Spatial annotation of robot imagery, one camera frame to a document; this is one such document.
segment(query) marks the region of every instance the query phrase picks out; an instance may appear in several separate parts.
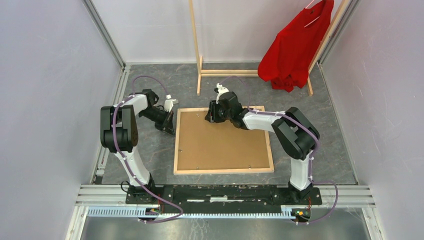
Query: metal frame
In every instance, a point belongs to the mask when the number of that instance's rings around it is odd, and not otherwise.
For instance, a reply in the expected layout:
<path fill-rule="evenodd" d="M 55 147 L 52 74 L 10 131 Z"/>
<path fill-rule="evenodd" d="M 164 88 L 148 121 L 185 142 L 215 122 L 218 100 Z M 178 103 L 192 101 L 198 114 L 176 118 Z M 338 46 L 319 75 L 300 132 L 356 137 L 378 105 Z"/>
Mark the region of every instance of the metal frame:
<path fill-rule="evenodd" d="M 324 80 L 325 87 L 327 88 L 327 91 L 330 92 L 328 87 L 327 87 L 327 81 L 326 81 L 326 76 L 324 75 L 323 67 L 322 67 L 321 64 L 318 64 L 318 67 L 319 67 L 319 70 L 321 72 L 321 77 Z M 337 122 L 340 123 L 339 115 L 337 113 L 337 109 L 334 107 L 334 101 L 333 101 L 331 94 L 329 94 L 329 98 L 330 98 L 331 104 L 333 106 L 335 118 L 336 118 Z M 347 139 L 346 139 L 346 134 L 345 134 L 342 126 L 339 125 L 339 127 L 340 127 L 340 131 L 341 131 L 341 137 L 343 138 L 344 148 L 346 149 L 347 155 L 349 156 L 349 163 L 350 163 L 350 166 L 352 167 L 353 178 L 355 179 L 355 182 L 357 184 L 361 184 L 361 181 L 358 179 L 358 173 L 357 173 L 357 169 L 355 167 L 355 163 L 353 161 L 354 158 L 352 157 L 352 153 L 351 153 L 350 149 L 347 148 L 347 146 L 346 146 L 346 143 L 348 142 Z"/>
<path fill-rule="evenodd" d="M 118 104 L 124 98 L 125 87 L 127 86 L 128 77 L 130 75 L 131 65 L 127 65 L 119 78 L 118 84 L 116 86 L 115 94 L 113 95 L 112 105 Z M 92 180 L 93 184 L 100 184 L 103 179 L 103 175 L 105 174 L 106 163 L 108 162 L 109 157 L 109 149 L 104 148 L 103 146 L 99 146 L 97 150 L 97 164 L 92 172 Z"/>
<path fill-rule="evenodd" d="M 323 62 L 325 62 L 326 58 L 328 57 L 328 55 L 330 53 L 330 50 L 333 48 L 337 39 L 339 39 L 340 34 L 342 33 L 343 29 L 348 24 L 348 21 L 351 18 L 352 14 L 354 13 L 355 9 L 357 8 L 359 2 L 360 2 L 360 0 L 350 0 L 349 5 L 347 6 L 344 14 L 341 16 L 339 24 L 334 29 L 334 32 L 331 34 L 330 39 L 329 39 L 327 45 L 324 48 L 324 51 L 322 51 L 322 54 L 321 54 L 320 58 L 318 59 L 318 63 L 320 65 Z"/>
<path fill-rule="evenodd" d="M 321 192 L 322 205 L 313 205 L 313 208 L 330 208 L 335 200 L 336 191 L 332 185 L 317 186 Z M 338 185 L 339 197 L 336 208 L 361 208 L 365 217 L 371 240 L 384 240 L 384 232 L 380 217 L 377 213 L 371 190 L 366 185 Z M 79 240 L 83 232 L 87 216 L 93 217 L 134 217 L 143 213 L 145 208 L 158 207 L 157 204 L 126 204 L 127 194 L 121 190 L 120 185 L 82 185 L 71 223 L 68 228 L 67 240 Z M 208 218 L 263 218 L 287 219 L 287 212 L 292 208 L 303 208 L 301 205 L 282 205 L 281 214 L 250 214 L 250 215 L 208 215 Z M 204 218 L 200 214 L 186 214 L 182 218 Z"/>
<path fill-rule="evenodd" d="M 115 58 L 116 62 L 121 66 L 121 68 L 125 67 L 125 62 L 123 58 L 121 57 L 121 54 L 119 53 L 117 46 L 115 45 L 114 41 L 111 38 L 111 35 L 109 34 L 108 30 L 106 29 L 105 24 L 103 23 L 102 19 L 100 18 L 99 12 L 97 12 L 96 7 L 94 6 L 94 3 L 92 0 L 82 0 L 85 7 L 88 10 L 88 13 L 90 14 L 91 18 L 93 19 L 95 25 L 97 26 L 98 30 L 100 31 L 101 36 L 103 37 L 104 41 L 107 43 L 110 51 L 113 54 L 113 57 Z"/>

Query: white wall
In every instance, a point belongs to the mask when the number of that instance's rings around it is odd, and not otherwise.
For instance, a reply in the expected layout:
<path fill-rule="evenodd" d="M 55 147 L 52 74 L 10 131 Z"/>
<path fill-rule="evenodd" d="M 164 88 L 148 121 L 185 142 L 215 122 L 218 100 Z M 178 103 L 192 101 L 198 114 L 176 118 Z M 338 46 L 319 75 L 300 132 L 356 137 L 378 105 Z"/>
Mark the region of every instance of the white wall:
<path fill-rule="evenodd" d="M 93 0 L 127 63 L 196 61 L 188 0 Z M 260 61 L 311 0 L 193 0 L 207 62 Z M 341 0 L 335 0 L 333 14 Z"/>
<path fill-rule="evenodd" d="M 390 240 L 424 234 L 423 11 L 422 0 L 362 0 L 323 65 Z"/>
<path fill-rule="evenodd" d="M 0 239 L 64 239 L 120 68 L 81 0 L 2 0 L 0 19 Z"/>

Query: wooden clothes rack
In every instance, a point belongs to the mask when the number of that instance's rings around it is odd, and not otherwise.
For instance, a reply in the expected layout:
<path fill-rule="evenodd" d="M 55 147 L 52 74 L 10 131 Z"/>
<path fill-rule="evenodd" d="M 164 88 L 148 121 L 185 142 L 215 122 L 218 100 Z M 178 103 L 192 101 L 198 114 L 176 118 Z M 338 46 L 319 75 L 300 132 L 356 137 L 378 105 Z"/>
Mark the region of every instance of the wooden clothes rack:
<path fill-rule="evenodd" d="M 315 63 L 317 62 L 320 55 L 323 53 L 323 50 L 325 46 L 327 45 L 328 41 L 330 40 L 331 35 L 334 32 L 334 29 L 338 25 L 342 14 L 345 12 L 346 8 L 348 7 L 348 3 L 350 0 L 342 0 L 340 3 L 340 6 L 338 7 L 330 26 L 328 27 L 324 38 L 321 40 L 321 43 L 318 47 L 318 50 L 316 51 L 312 62 L 309 65 L 309 73 L 311 73 L 312 68 L 314 67 Z M 246 69 L 202 69 L 203 64 L 203 56 L 199 55 L 199 47 L 198 47 L 198 37 L 196 34 L 196 22 L 195 22 L 195 11 L 193 10 L 193 0 L 188 0 L 188 5 L 190 8 L 190 16 L 191 16 L 191 28 L 193 31 L 193 40 L 194 40 L 194 51 L 196 54 L 196 64 L 197 64 L 197 95 L 200 95 L 200 86 L 202 77 L 229 77 L 229 76 L 239 76 L 239 77 L 258 77 L 258 70 L 246 70 Z M 314 91 L 312 90 L 311 85 L 311 79 L 307 78 L 307 90 L 309 93 L 309 96 L 312 96 L 314 94 Z"/>

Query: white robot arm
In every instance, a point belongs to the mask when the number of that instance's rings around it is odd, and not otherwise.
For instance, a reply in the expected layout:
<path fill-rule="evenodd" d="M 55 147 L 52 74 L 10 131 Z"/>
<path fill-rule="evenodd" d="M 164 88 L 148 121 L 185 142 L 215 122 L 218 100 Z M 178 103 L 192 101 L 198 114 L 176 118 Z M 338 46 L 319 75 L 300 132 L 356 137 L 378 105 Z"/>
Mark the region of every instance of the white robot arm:
<path fill-rule="evenodd" d="M 210 123 L 222 123 L 226 120 L 232 122 L 236 128 L 244 130 L 265 130 L 275 133 L 281 146 L 291 158 L 291 177 L 289 186 L 297 191 L 307 192 L 312 187 L 311 176 L 309 176 L 309 155 L 315 148 L 314 139 L 302 129 L 296 127 L 293 122 L 281 117 L 286 115 L 303 125 L 312 132 L 317 139 L 320 134 L 309 120 L 296 107 L 291 107 L 287 111 L 260 112 L 243 108 L 239 103 L 236 94 L 229 91 L 221 84 L 215 88 L 216 100 L 209 102 L 209 111 L 205 120 Z"/>
<path fill-rule="evenodd" d="M 170 95 L 166 96 L 164 107 L 155 106 L 159 97 L 151 89 L 144 89 L 140 94 L 136 94 L 133 98 L 125 102 L 117 114 L 116 138 L 118 146 L 126 156 L 126 161 L 132 173 L 137 176 L 142 184 L 148 184 L 151 180 L 149 171 L 145 168 L 143 161 L 137 149 L 139 133 L 136 124 L 136 115 L 146 117 L 154 121 L 156 129 L 174 135 L 173 127 L 173 105 L 178 103 L 176 99 L 171 99 Z M 113 131 L 112 131 L 112 115 L 117 105 L 104 106 L 100 110 L 100 142 L 103 147 L 108 148 L 111 153 L 121 161 L 129 177 L 129 183 L 133 186 L 140 184 L 135 181 L 134 176 L 130 174 L 124 158 L 115 148 Z"/>

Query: wooden frame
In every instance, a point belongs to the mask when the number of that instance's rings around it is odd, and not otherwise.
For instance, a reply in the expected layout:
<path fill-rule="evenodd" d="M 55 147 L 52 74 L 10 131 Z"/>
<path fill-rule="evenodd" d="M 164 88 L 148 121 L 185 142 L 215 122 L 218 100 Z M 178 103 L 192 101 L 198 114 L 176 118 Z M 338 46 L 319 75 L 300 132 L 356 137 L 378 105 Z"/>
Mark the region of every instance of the wooden frame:
<path fill-rule="evenodd" d="M 251 106 L 251 108 L 264 111 L 264 106 Z M 265 133 L 265 144 L 268 153 L 268 168 L 238 168 L 238 169 L 209 169 L 209 170 L 178 170 L 178 152 L 180 142 L 180 119 L 182 112 L 199 112 L 208 111 L 207 107 L 199 108 L 179 108 L 176 117 L 176 135 L 175 135 L 175 153 L 173 161 L 173 174 L 174 175 L 186 175 L 186 174 L 248 174 L 248 173 L 273 173 L 274 172 L 274 161 L 273 154 L 271 152 L 270 134 L 268 131 Z"/>
<path fill-rule="evenodd" d="M 318 50 L 313 57 L 312 62 L 309 65 L 309 73 L 311 73 L 312 68 L 317 62 L 319 56 L 322 54 L 325 46 L 328 43 L 334 29 L 338 25 L 340 18 L 342 17 L 342 13 L 344 13 L 345 9 L 348 6 L 350 0 L 342 0 L 340 6 L 337 9 L 337 12 L 334 15 L 333 20 L 330 23 L 330 26 L 327 29 L 327 32 L 324 35 L 324 38 L 321 41 L 321 44 L 318 47 Z M 188 0 L 188 5 L 190 8 L 190 16 L 191 16 L 191 28 L 193 31 L 193 40 L 194 40 L 194 51 L 196 54 L 196 64 L 197 64 L 197 95 L 200 96 L 200 86 L 202 82 L 202 77 L 229 77 L 229 76 L 239 76 L 239 77 L 258 77 L 258 70 L 246 70 L 246 69 L 202 69 L 203 57 L 199 55 L 199 47 L 198 47 L 198 37 L 196 34 L 196 22 L 195 22 L 195 11 L 193 10 L 193 0 Z M 311 85 L 311 79 L 307 78 L 307 91 L 309 96 L 314 94 Z"/>

